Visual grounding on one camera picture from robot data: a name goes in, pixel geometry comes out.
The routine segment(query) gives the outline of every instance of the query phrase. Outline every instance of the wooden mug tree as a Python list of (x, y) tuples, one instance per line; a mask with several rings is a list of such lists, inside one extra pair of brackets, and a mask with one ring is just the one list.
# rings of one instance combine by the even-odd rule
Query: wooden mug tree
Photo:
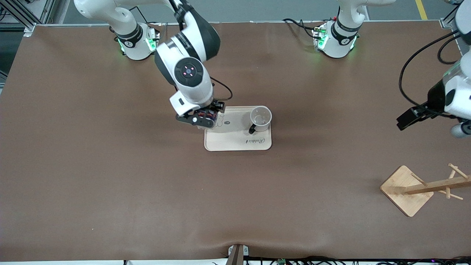
[(426, 183), (407, 166), (398, 168), (380, 187), (381, 191), (406, 215), (412, 217), (432, 197), (434, 191), (446, 194), (447, 199), (463, 198), (451, 194), (451, 189), (471, 186), (468, 176), (457, 166), (448, 164), (452, 169), (448, 179)]

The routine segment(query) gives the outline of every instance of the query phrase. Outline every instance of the yellow stripe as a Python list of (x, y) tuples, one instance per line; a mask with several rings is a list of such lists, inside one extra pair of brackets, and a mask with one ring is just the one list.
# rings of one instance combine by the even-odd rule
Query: yellow stripe
[(415, 4), (417, 5), (417, 9), (420, 13), (420, 18), (422, 20), (427, 20), (427, 14), (425, 13), (425, 9), (423, 8), (422, 0), (415, 0)]

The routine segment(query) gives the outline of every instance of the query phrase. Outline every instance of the white tray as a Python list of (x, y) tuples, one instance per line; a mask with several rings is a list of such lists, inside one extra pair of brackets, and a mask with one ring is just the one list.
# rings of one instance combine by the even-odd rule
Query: white tray
[(226, 107), (216, 125), (204, 131), (208, 151), (268, 150), (271, 147), (271, 124), (264, 132), (249, 134), (250, 113), (256, 106)]

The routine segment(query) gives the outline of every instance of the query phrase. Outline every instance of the cup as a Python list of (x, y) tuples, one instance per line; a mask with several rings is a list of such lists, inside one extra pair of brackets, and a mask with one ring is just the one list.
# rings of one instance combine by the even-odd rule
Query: cup
[(249, 133), (263, 132), (268, 129), (271, 122), (271, 111), (266, 106), (258, 106), (250, 113), (250, 126)]

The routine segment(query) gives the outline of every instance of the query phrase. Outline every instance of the gray floor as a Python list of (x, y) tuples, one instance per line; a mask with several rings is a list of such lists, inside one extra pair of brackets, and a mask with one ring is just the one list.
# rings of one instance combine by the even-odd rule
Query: gray floor
[[(73, 0), (58, 0), (59, 10), (54, 21), (64, 24), (92, 24), (102, 21), (89, 20), (75, 8)], [(422, 0), (428, 19), (440, 19), (446, 16), (453, 6), (442, 0)], [(208, 21), (246, 22), (279, 21), (284, 18), (296, 20), (329, 19), (337, 14), (335, 0), (190, 0), (194, 8)], [(163, 5), (147, 5), (141, 8), (148, 21), (175, 22), (173, 12)], [(139, 22), (143, 17), (135, 9), (132, 11)], [(397, 0), (386, 7), (369, 7), (371, 20), (420, 20), (415, 0)], [(21, 33), (0, 32), (0, 69), (8, 72), (21, 41)]]

